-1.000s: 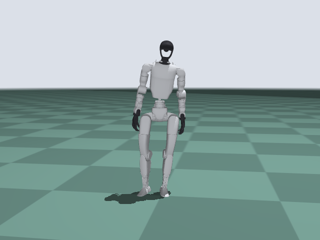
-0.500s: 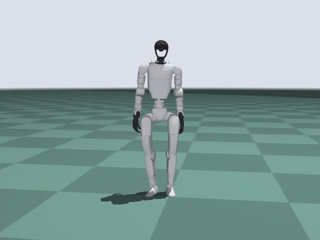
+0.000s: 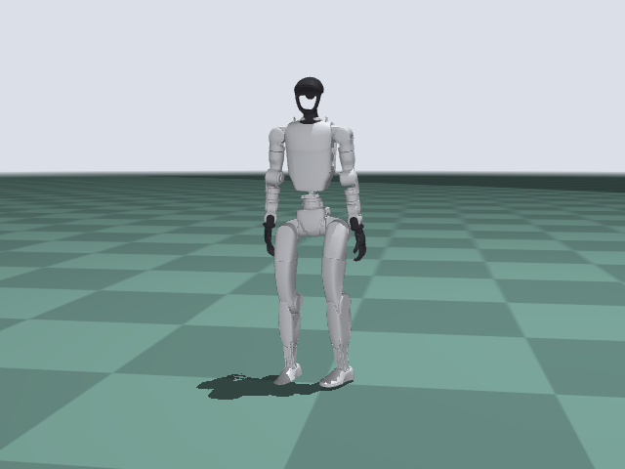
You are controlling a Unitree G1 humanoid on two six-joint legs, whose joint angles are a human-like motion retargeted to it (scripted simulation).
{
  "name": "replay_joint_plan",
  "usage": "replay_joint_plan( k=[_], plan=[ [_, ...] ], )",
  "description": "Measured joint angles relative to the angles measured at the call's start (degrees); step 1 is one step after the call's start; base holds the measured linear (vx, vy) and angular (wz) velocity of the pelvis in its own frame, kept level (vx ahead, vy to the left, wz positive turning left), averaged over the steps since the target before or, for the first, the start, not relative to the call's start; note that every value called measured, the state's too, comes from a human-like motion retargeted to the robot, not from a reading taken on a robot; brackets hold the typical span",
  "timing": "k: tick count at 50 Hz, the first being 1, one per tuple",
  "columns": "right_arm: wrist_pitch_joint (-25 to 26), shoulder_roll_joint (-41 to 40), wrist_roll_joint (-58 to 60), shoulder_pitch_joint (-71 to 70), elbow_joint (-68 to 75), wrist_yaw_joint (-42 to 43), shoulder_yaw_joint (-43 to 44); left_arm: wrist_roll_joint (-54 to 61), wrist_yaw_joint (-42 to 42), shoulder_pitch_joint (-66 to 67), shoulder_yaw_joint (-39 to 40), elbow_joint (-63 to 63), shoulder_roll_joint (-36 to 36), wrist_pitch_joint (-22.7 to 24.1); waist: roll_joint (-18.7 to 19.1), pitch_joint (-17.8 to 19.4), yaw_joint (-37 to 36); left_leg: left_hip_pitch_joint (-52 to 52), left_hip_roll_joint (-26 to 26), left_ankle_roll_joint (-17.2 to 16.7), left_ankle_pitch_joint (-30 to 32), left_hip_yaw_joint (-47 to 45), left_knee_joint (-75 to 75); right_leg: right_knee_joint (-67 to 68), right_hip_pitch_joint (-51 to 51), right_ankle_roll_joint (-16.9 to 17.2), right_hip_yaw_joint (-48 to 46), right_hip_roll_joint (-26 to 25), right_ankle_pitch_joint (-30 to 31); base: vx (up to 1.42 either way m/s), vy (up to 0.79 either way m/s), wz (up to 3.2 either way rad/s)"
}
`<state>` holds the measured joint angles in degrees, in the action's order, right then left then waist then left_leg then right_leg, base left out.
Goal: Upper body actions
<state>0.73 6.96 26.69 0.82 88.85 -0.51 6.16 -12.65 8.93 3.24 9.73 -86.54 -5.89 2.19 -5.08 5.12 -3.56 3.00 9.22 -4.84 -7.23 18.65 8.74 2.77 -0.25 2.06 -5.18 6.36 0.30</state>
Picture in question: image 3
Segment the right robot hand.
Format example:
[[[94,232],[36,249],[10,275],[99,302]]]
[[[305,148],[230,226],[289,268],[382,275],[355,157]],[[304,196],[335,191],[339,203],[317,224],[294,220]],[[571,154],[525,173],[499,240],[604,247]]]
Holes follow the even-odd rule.
[[[265,242],[267,244],[267,250],[271,256],[274,256],[274,247],[271,244],[271,229],[275,227],[274,217],[269,215],[263,226],[265,227]]]

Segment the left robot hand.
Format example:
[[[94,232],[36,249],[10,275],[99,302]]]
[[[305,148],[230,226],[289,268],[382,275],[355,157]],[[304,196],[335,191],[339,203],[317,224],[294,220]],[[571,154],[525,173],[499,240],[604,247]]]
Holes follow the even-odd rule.
[[[356,217],[352,217],[350,219],[350,224],[351,224],[352,231],[354,231],[355,233],[355,239],[356,239],[354,254],[356,254],[357,250],[359,253],[357,258],[354,259],[354,261],[359,261],[365,255],[365,252],[366,252],[365,235],[362,230],[364,226],[362,224],[361,225],[358,224],[358,220]]]

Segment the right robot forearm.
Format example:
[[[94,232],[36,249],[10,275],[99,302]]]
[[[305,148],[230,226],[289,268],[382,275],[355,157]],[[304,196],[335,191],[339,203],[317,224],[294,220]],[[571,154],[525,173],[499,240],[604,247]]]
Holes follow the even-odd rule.
[[[267,173],[266,173],[267,174]],[[266,176],[265,176],[266,181]],[[267,221],[267,217],[272,215],[274,217],[274,222],[276,222],[276,212],[278,210],[278,198],[280,194],[280,188],[276,185],[270,185],[266,183],[266,199],[265,199],[265,210],[266,213],[264,215],[265,222]]]

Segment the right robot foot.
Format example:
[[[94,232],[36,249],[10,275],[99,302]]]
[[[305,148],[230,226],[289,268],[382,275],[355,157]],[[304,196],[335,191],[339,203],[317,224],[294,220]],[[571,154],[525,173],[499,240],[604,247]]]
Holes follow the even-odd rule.
[[[291,363],[290,363],[290,367],[284,367],[280,375],[276,378],[276,380],[274,380],[273,383],[277,385],[287,384],[295,380],[295,378],[300,376],[301,374],[302,374],[302,369],[300,365],[296,363],[296,368],[291,369]]]

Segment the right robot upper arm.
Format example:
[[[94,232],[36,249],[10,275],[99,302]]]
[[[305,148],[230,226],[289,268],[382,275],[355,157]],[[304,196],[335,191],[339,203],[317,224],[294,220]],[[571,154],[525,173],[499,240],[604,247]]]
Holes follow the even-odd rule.
[[[269,160],[271,168],[266,174],[266,183],[270,185],[279,186],[284,182],[284,173],[282,172],[282,165],[285,152],[285,129],[287,125],[278,126],[273,128],[269,134],[270,140],[270,153]]]

